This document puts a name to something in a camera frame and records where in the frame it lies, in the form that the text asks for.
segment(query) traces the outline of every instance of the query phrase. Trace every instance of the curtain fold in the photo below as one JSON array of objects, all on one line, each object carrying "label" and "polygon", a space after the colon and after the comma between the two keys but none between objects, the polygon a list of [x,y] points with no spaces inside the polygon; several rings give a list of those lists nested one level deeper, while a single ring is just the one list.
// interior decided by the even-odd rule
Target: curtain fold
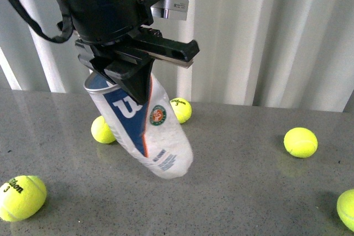
[{"label": "curtain fold", "polygon": [[[21,0],[50,35],[55,0]],[[88,69],[75,37],[51,44],[0,0],[0,87],[85,93]],[[155,18],[165,38],[196,39],[189,69],[156,61],[153,72],[170,98],[352,112],[354,0],[190,0],[187,21]]]}]

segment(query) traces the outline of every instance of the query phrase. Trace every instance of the black strap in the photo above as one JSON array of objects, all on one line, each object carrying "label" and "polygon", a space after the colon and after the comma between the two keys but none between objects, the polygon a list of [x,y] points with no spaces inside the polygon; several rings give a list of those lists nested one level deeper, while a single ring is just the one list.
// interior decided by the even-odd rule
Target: black strap
[{"label": "black strap", "polygon": [[9,0],[9,2],[17,11],[17,13],[28,23],[28,25],[30,25],[30,27],[45,40],[51,41],[53,43],[63,43],[69,40],[69,38],[72,36],[72,32],[74,31],[74,25],[72,24],[72,17],[67,4],[64,7],[60,7],[61,15],[63,17],[63,30],[61,32],[61,35],[51,38],[43,33],[41,27],[35,20],[30,17],[25,8],[22,6],[20,0]]}]

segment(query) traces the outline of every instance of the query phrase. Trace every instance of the tennis ball seam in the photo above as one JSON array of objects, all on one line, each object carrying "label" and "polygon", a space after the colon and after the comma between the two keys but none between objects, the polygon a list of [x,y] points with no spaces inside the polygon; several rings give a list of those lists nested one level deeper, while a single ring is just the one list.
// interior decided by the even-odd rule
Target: tennis ball seam
[{"label": "tennis ball seam", "polygon": [[6,207],[4,204],[1,204],[1,207],[2,207],[3,209],[5,209],[5,211],[6,211],[13,219],[15,219],[16,221],[19,221],[19,220],[20,220],[20,219],[17,218],[13,213],[11,213],[11,211],[8,210],[7,207]]},{"label": "tennis ball seam", "polygon": [[317,151],[316,143],[311,140],[300,140],[294,143],[294,145],[298,145],[300,143],[310,143],[314,146],[315,151]]},{"label": "tennis ball seam", "polygon": [[343,209],[342,209],[342,207],[341,207],[341,202],[339,203],[339,209],[340,209],[340,212],[341,212],[346,218],[348,218],[348,219],[354,221],[354,217],[348,216],[348,214],[346,214],[346,213],[343,211]]},{"label": "tennis ball seam", "polygon": [[35,183],[35,181],[33,181],[29,176],[26,176],[26,178],[28,178],[34,184],[34,186],[37,187],[37,189],[43,194],[43,196],[46,197],[46,193],[41,190],[41,188]]}]

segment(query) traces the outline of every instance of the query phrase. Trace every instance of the yellow tennis ball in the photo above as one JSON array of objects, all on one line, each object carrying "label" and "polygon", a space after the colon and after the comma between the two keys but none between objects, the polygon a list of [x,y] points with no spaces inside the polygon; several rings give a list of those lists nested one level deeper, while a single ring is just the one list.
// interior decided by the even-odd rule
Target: yellow tennis ball
[{"label": "yellow tennis ball", "polygon": [[340,195],[337,200],[337,212],[345,226],[354,232],[354,189]]},{"label": "yellow tennis ball", "polygon": [[43,181],[36,176],[18,176],[0,187],[0,218],[21,221],[37,212],[46,199]]},{"label": "yellow tennis ball", "polygon": [[286,133],[284,146],[292,156],[307,158],[316,152],[318,141],[310,130],[296,127]]},{"label": "yellow tennis ball", "polygon": [[186,99],[175,98],[170,103],[180,124],[183,124],[191,117],[192,106]]},{"label": "yellow tennis ball", "polygon": [[97,117],[91,126],[93,138],[102,144],[109,144],[116,140],[103,116]]}]

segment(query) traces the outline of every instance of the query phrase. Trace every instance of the gray countertop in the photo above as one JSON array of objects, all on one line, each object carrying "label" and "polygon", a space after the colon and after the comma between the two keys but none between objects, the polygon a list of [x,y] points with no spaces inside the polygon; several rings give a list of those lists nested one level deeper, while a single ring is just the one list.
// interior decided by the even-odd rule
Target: gray countertop
[{"label": "gray countertop", "polygon": [[[192,103],[189,172],[163,180],[91,136],[89,95],[0,90],[0,182],[38,175],[45,205],[0,235],[353,235],[336,201],[354,187],[349,113]],[[284,134],[311,129],[308,159]]]}]

